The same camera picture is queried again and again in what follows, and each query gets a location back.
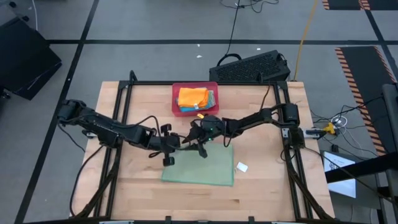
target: wooden tabletop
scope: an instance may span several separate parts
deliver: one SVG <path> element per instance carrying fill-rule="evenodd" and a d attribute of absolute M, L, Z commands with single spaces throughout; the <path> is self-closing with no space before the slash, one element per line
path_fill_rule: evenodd
<path fill-rule="evenodd" d="M 112 117 L 118 82 L 103 82 L 96 111 Z M 219 117 L 240 119 L 259 110 L 267 86 L 219 86 Z M 187 135 L 189 118 L 176 118 L 171 112 L 172 86 L 134 85 L 127 124 L 134 124 L 149 115 L 155 115 L 160 125 L 172 124 L 172 131 Z M 292 103 L 299 107 L 301 127 L 313 126 L 303 83 L 289 83 Z M 275 105 L 274 91 L 264 107 Z M 143 125 L 155 127 L 153 120 Z M 306 139 L 308 148 L 318 151 L 316 140 Z M 282 138 L 279 128 L 263 124 L 245 131 L 231 141 L 234 163 L 248 165 L 246 173 L 237 171 L 233 187 L 161 182 L 162 156 L 149 159 L 145 151 L 124 143 L 116 186 L 112 219 L 164 220 L 235 220 L 294 221 L 292 199 L 285 164 L 279 155 Z M 97 148 L 98 140 L 88 140 L 85 159 Z M 82 210 L 98 188 L 105 149 L 96 155 L 81 172 L 76 188 L 73 209 Z M 302 150 L 309 191 L 334 217 L 322 160 L 313 152 Z M 298 189 L 301 216 L 305 217 L 302 195 Z M 104 193 L 101 214 L 105 213 L 108 191 Z"/>

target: green towel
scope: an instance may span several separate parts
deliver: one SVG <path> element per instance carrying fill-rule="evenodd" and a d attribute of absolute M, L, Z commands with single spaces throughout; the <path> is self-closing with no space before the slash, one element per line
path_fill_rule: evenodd
<path fill-rule="evenodd" d="M 208 142 L 204 145 L 208 157 L 197 151 L 177 151 L 171 156 L 175 165 L 165 167 L 162 181 L 191 184 L 233 186 L 234 153 L 231 145 Z"/>

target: black metal frame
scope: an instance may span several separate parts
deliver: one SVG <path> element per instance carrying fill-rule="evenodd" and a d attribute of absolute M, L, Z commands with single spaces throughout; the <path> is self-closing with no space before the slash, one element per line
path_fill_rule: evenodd
<path fill-rule="evenodd" d="M 128 81 L 120 81 L 119 86 L 118 86 L 118 93 L 116 95 L 116 102 L 114 106 L 114 112 L 113 112 L 113 119 L 118 118 L 119 114 L 119 109 L 120 105 L 122 102 L 122 93 L 124 89 L 127 88 L 127 94 L 126 94 L 126 99 L 124 102 L 124 109 L 123 109 L 123 116 L 122 116 L 122 123 L 126 123 L 127 121 L 127 116 L 129 112 L 129 105 L 130 105 L 130 100 L 131 100 L 131 94 L 132 94 L 132 88 L 134 85 L 172 85 L 174 83 L 185 83 L 185 82 L 193 82 L 193 81 L 137 81 L 137 78 L 134 74 L 134 72 L 130 72 L 130 80 Z M 253 83 L 253 82 L 218 82 L 219 85 L 260 85 L 260 86 L 267 86 L 271 85 L 274 89 L 274 94 L 275 94 L 275 102 L 277 104 L 282 103 L 281 97 L 279 90 L 282 90 L 283 95 L 284 95 L 284 101 L 285 103 L 290 103 L 290 97 L 289 97 L 289 91 L 287 87 L 286 82 L 267 82 L 267 83 Z M 290 146 L 283 141 L 283 147 L 284 147 L 284 152 L 285 152 L 285 158 L 290 157 Z M 300 180 L 302 183 L 304 183 L 304 186 L 307 186 L 306 180 L 305 180 L 305 171 L 303 168 L 303 163 L 302 163 L 302 157 L 299 149 L 294 149 L 295 150 L 295 160 L 296 160 L 296 166 L 297 166 L 297 171 L 300 177 Z M 111 160 L 111 151 L 112 149 L 107 148 L 105 157 L 104 157 L 104 162 L 103 162 L 103 168 L 101 172 L 101 178 L 100 178 L 100 184 L 102 184 L 107 176 L 108 169 L 109 169 L 109 163 Z M 111 181 L 110 189 L 109 189 L 109 197 L 108 197 L 108 202 L 106 206 L 106 213 L 105 216 L 100 216 L 100 211 L 101 211 L 101 203 L 102 203 L 102 195 L 98 199 L 93 217 L 78 217 L 78 218 L 71 218 L 68 220 L 52 220 L 52 221 L 46 221 L 46 222 L 37 222 L 37 223 L 46 223 L 46 224 L 61 224 L 61 223 L 99 223 L 99 222 L 106 222 L 106 221 L 115 221 L 111 219 L 111 214 L 112 214 L 112 209 L 113 209 L 113 200 L 114 200 L 114 195 L 116 193 L 116 182 L 118 179 L 118 170 L 119 170 L 119 162 L 120 162 L 120 157 L 121 157 L 121 151 L 122 147 L 119 147 L 116 149 L 116 154 L 115 154 L 115 159 L 114 162 L 116 163 L 117 169 L 116 169 L 116 175 L 113 177 L 113 180 Z M 293 163 L 291 160 L 287 160 L 285 163 L 287 169 L 293 167 Z M 306 218 L 303 218 L 300 214 L 300 205 L 299 205 L 299 200 L 297 197 L 297 187 L 296 183 L 294 180 L 289 176 L 289 185 L 290 185 L 290 194 L 292 196 L 292 205 L 293 205 L 293 211 L 294 211 L 294 216 L 295 216 L 295 221 L 300 222 L 300 223 L 339 223 L 339 221 L 336 222 L 336 220 L 317 220 L 313 219 L 313 214 L 312 214 L 312 208 L 308 200 L 304 197 L 304 205 L 305 205 L 305 213 L 306 213 Z M 165 217 L 165 220 L 134 220 L 135 224 L 140 224 L 140 223 L 159 223 L 159 224 L 164 224 L 164 223 L 203 223 L 201 221 L 172 221 L 172 217 Z M 208 221 L 205 223 L 220 223 L 220 224 L 240 224 L 240 223 L 272 223 L 272 222 L 256 222 L 254 217 L 248 217 L 247 221 L 240 221 L 240 222 L 213 222 L 213 221 Z"/>

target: yellow cable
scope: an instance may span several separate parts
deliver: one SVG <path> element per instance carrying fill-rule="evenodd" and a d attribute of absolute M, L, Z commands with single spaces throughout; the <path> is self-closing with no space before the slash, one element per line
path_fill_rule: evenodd
<path fill-rule="evenodd" d="M 301 49 L 303 48 L 303 42 L 305 40 L 305 36 L 307 36 L 308 28 L 310 27 L 311 20 L 312 20 L 312 17 L 314 15 L 314 13 L 315 13 L 315 9 L 317 8 L 317 5 L 318 5 L 318 0 L 314 0 L 313 6 L 312 6 L 312 9 L 311 9 L 311 14 L 310 14 L 310 17 L 308 18 L 307 25 L 305 26 L 304 34 L 303 34 L 303 37 L 302 37 L 301 42 L 300 42 L 300 47 L 298 48 L 298 54 L 297 54 L 297 60 L 296 60 L 296 68 L 295 68 L 295 71 L 294 71 L 293 81 L 296 81 L 296 78 L 297 78 L 297 71 L 299 70 L 299 61 L 300 61 Z"/>

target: black floor tape line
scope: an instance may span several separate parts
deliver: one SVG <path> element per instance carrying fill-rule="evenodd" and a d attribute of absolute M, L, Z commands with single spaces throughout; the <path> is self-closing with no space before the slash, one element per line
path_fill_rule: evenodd
<path fill-rule="evenodd" d="M 88 31 L 90 29 L 91 23 L 93 22 L 94 14 L 96 11 L 96 8 L 98 6 L 99 0 L 94 0 L 93 5 L 91 7 L 90 13 L 88 14 L 88 18 L 86 21 L 85 28 L 83 29 L 83 32 L 80 37 L 80 41 L 78 44 L 78 47 L 75 52 L 75 56 L 73 57 L 72 64 L 70 65 L 68 75 L 65 79 L 65 83 L 63 85 L 60 98 L 58 99 L 57 107 L 55 108 L 54 114 L 52 116 L 52 120 L 49 126 L 49 129 L 47 131 L 47 134 L 45 135 L 44 143 L 43 146 L 40 150 L 39 157 L 37 158 L 36 165 L 34 167 L 32 176 L 30 177 L 30 181 L 28 183 L 27 189 L 25 191 L 24 198 L 22 199 L 21 205 L 18 209 L 18 213 L 15 219 L 15 224 L 21 224 L 25 220 L 26 213 L 29 209 L 30 201 L 32 200 L 33 193 L 35 191 L 37 182 L 39 181 L 40 173 L 42 171 L 45 158 L 47 157 L 47 153 L 49 151 L 49 147 L 51 144 L 52 137 L 55 132 L 55 128 L 57 127 L 57 111 L 60 109 L 62 101 L 67 97 L 68 90 L 70 87 L 70 84 L 72 82 L 73 75 L 75 74 L 75 70 L 77 67 L 77 64 L 80 59 L 81 51 L 83 50 L 84 46 L 84 40 L 87 38 Z"/>
<path fill-rule="evenodd" d="M 397 0 L 322 0 L 327 10 L 398 10 Z"/>
<path fill-rule="evenodd" d="M 336 49 L 336 53 L 358 104 L 381 96 L 383 84 L 396 82 L 377 47 L 341 47 Z M 383 100 L 369 103 L 361 113 L 377 153 L 394 152 L 394 140 Z"/>

